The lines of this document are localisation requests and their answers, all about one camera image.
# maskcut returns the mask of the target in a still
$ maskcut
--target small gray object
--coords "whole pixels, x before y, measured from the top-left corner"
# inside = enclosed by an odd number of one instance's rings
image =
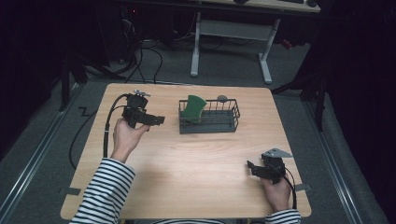
[[[228,98],[225,95],[220,95],[218,96],[218,101],[221,103],[226,103],[228,101]]]

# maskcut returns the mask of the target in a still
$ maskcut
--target gray carpet floor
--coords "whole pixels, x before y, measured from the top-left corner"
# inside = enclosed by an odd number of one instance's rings
[[[153,42],[147,42],[145,46],[149,47],[153,44]],[[158,44],[152,49],[161,53],[163,64],[156,79],[158,84],[176,82],[274,89],[293,80],[309,50],[308,45],[289,50],[274,45],[268,58],[273,84],[266,85],[263,82],[257,58],[257,53],[261,48],[260,42],[244,46],[224,44],[219,48],[210,42],[203,43],[200,74],[198,77],[190,77],[191,42],[179,42],[172,48]],[[131,83],[141,83],[141,77],[144,77],[147,82],[152,80],[160,63],[157,53],[143,50],[143,60],[140,66],[142,75],[134,74]],[[121,66],[114,63],[111,69],[117,70]],[[87,119],[86,115],[98,108],[106,85],[113,82],[117,81],[101,76],[89,77],[88,83],[82,87],[76,100],[64,115],[59,130],[54,133],[53,140],[49,143],[49,150],[44,160],[35,171],[33,179],[20,197],[7,223],[67,223],[67,220],[60,217],[60,211],[65,197],[61,189],[70,185],[74,174],[68,160],[69,148],[78,128]],[[303,223],[351,223],[344,203],[340,199],[335,185],[336,181],[332,178],[332,172],[327,165],[323,152],[323,139],[331,149],[337,168],[346,182],[361,217],[361,223],[388,223],[349,151],[332,111],[329,97],[326,98],[323,133],[318,133],[316,126],[312,123],[312,116],[307,109],[310,108],[311,103],[301,102],[298,91],[287,91],[275,95],[274,98],[302,180],[312,187],[307,192],[312,215],[303,218]],[[60,99],[61,87],[58,84],[53,89],[52,97],[32,116],[26,130],[1,161],[0,202],[6,200],[19,175],[35,153],[44,133],[59,115]],[[83,127],[72,147],[74,163],[78,163],[92,123],[93,119]],[[148,222],[137,220],[136,223]]]

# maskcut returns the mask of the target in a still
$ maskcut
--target wire basket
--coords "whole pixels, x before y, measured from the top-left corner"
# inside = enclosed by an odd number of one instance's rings
[[[207,104],[200,118],[182,118],[181,112],[186,109],[187,100],[178,102],[180,133],[233,133],[238,127],[240,117],[235,99],[206,100]]]

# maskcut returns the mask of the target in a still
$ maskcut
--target black cable on floor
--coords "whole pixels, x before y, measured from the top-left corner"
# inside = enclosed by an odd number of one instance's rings
[[[96,109],[95,111],[93,111],[90,116],[84,121],[84,123],[82,123],[82,125],[79,127],[76,135],[73,138],[72,143],[70,144],[70,148],[69,148],[69,161],[70,164],[72,165],[73,169],[77,169],[76,165],[73,163],[73,159],[72,159],[72,149],[74,144],[76,143],[76,140],[78,138],[79,133],[81,132],[82,128],[84,128],[84,126],[88,123],[88,121],[93,117],[93,115],[95,115],[98,112],[98,110]]]

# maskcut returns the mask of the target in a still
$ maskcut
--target human hand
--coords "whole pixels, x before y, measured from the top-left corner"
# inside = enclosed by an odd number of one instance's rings
[[[118,119],[114,127],[114,149],[110,158],[125,163],[129,154],[137,147],[143,133],[149,130],[148,125],[131,128],[125,119]]]
[[[290,209],[289,197],[291,188],[285,178],[280,178],[279,183],[272,184],[272,180],[261,178],[265,188],[268,202],[273,206],[274,212]]]

